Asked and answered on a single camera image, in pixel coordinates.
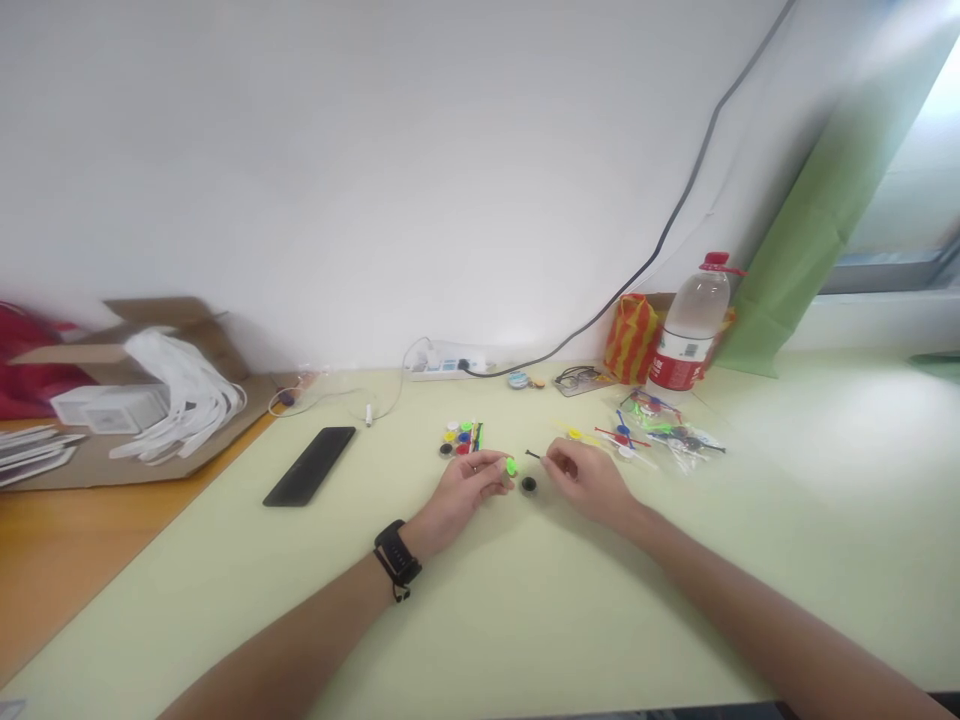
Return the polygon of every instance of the orange bag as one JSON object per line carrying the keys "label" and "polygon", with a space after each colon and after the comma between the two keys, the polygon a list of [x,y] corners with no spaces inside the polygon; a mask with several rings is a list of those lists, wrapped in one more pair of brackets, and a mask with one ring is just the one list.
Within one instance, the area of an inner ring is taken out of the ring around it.
{"label": "orange bag", "polygon": [[[623,384],[643,385],[647,381],[650,364],[660,343],[663,323],[673,298],[672,293],[657,293],[649,296],[632,293],[620,298],[610,334],[607,335],[603,364],[610,374]],[[720,332],[717,333],[710,347],[710,352],[707,353],[703,370],[710,367],[720,337],[734,319],[736,319],[736,313],[733,308],[730,308],[723,319],[723,325],[720,326]]]}

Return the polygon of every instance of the desk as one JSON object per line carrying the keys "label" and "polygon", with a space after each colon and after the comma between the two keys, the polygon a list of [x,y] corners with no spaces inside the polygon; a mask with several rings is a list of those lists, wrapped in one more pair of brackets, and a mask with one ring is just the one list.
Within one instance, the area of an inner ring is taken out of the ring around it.
{"label": "desk", "polygon": [[[270,424],[258,420],[192,477],[0,493],[0,688]],[[9,421],[0,430],[49,423]]]}
{"label": "desk", "polygon": [[[949,482],[960,468],[960,389],[895,359],[814,356],[783,367],[778,382],[712,371],[705,401],[686,414],[728,455],[690,477],[624,466],[628,484],[925,689],[960,687],[960,536],[955,524],[939,527],[960,509]],[[395,387],[395,373],[363,382]],[[860,390],[845,392],[851,384]],[[923,418],[922,431],[904,436],[876,417],[884,388],[909,390],[896,407]],[[0,695],[27,698],[26,720],[154,717],[420,507],[443,466],[447,421],[483,420],[486,443],[543,480],[523,451],[546,447],[554,419],[608,425],[608,402],[622,392],[565,399],[503,380],[410,383],[304,509],[261,500],[320,428],[357,423],[338,404],[277,422]],[[857,428],[863,442],[848,445],[836,427]],[[926,444],[910,445],[917,437]],[[889,492],[868,502],[872,477]],[[413,602],[364,638],[316,717],[516,717],[770,697],[657,568],[540,487],[535,499],[512,493],[481,509],[417,580]],[[888,533],[896,496],[913,499],[897,504],[902,518]],[[931,520],[935,540],[915,532]]]}

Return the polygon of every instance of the phone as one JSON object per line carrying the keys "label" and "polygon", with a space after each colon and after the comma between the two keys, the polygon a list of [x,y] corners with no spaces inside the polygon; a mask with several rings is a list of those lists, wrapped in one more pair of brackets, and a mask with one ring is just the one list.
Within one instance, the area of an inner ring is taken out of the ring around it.
{"label": "phone", "polygon": [[356,428],[324,428],[263,499],[267,507],[303,507],[313,498]]}

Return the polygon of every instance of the small round object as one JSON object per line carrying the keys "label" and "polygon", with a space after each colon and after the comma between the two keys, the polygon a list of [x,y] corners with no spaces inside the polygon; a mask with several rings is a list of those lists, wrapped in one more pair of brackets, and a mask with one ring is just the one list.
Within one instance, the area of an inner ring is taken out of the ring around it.
{"label": "small round object", "polygon": [[523,390],[530,384],[530,377],[523,372],[514,372],[507,376],[507,382],[514,390]]}

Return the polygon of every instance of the wrist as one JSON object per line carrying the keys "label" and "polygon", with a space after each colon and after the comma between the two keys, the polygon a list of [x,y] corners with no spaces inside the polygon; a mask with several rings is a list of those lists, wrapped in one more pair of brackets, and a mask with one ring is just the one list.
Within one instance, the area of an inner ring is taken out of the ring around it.
{"label": "wrist", "polygon": [[419,516],[413,517],[410,522],[404,523],[403,527],[397,531],[407,550],[413,555],[421,565],[425,565],[437,550],[434,543],[430,540],[430,533]]}
{"label": "wrist", "polygon": [[621,512],[609,523],[615,533],[629,540],[641,550],[651,541],[663,516],[647,507],[639,500],[633,500],[623,506]]}

